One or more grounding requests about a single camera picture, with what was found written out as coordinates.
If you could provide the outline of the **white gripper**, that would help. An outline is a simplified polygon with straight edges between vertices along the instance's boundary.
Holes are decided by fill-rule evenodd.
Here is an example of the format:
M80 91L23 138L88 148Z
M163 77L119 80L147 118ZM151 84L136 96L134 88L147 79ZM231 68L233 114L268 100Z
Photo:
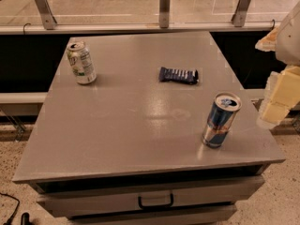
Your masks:
M280 73L272 71L264 89L257 125L272 129L300 102L300 1L279 28L261 38L255 48L262 52L276 51L277 60L289 65Z

